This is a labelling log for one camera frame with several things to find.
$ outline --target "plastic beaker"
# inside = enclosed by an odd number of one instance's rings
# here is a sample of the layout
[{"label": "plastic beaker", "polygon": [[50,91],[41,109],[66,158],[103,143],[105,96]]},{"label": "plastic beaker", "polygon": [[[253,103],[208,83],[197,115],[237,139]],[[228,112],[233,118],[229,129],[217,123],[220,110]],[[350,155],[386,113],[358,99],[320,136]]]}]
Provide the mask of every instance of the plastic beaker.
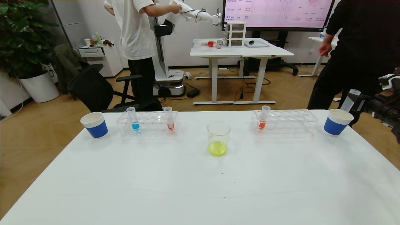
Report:
[{"label": "plastic beaker", "polygon": [[230,126],[224,121],[212,121],[207,125],[208,151],[216,156],[228,150]]}]

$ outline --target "clear acrylic test tube rack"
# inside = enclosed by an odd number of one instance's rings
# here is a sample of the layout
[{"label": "clear acrylic test tube rack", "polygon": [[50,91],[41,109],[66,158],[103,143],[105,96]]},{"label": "clear acrylic test tube rack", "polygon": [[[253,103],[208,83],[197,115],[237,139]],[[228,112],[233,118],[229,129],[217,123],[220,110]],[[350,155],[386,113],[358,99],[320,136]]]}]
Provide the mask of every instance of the clear acrylic test tube rack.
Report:
[{"label": "clear acrylic test tube rack", "polygon": [[259,128],[261,110],[253,110],[251,124],[256,134],[312,134],[318,119],[307,109],[271,110],[264,129]]},{"label": "clear acrylic test tube rack", "polygon": [[160,136],[176,136],[179,130],[177,123],[178,112],[174,111],[174,129],[170,130],[167,127],[165,112],[136,112],[140,128],[134,131],[132,123],[129,120],[127,112],[124,112],[117,120],[117,127],[122,137],[160,137]]}]

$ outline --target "yellow liquid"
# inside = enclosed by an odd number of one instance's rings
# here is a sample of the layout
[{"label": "yellow liquid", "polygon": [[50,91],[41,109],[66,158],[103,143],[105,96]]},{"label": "yellow liquid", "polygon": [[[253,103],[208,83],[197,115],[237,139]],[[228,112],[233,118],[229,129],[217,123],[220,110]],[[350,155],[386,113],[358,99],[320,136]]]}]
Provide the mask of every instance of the yellow liquid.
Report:
[{"label": "yellow liquid", "polygon": [[226,144],[221,141],[211,142],[208,146],[208,151],[216,156],[225,154],[227,149]]}]

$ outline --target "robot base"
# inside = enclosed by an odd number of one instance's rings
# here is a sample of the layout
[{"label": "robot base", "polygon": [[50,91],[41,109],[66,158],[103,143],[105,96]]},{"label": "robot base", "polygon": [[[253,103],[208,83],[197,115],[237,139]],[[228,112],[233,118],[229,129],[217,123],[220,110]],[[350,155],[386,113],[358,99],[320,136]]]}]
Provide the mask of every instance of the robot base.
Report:
[{"label": "robot base", "polygon": [[158,96],[158,85],[171,90],[172,97],[180,97],[185,94],[185,77],[182,70],[170,70],[168,78],[156,78],[153,95]]}]

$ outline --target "black shirt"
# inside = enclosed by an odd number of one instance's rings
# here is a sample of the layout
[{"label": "black shirt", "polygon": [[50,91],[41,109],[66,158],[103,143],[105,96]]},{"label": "black shirt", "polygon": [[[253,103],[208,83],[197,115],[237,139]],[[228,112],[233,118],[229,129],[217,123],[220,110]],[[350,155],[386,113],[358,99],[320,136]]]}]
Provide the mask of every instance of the black shirt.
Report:
[{"label": "black shirt", "polygon": [[392,73],[400,66],[400,0],[342,0],[326,33],[339,34],[332,57]]}]

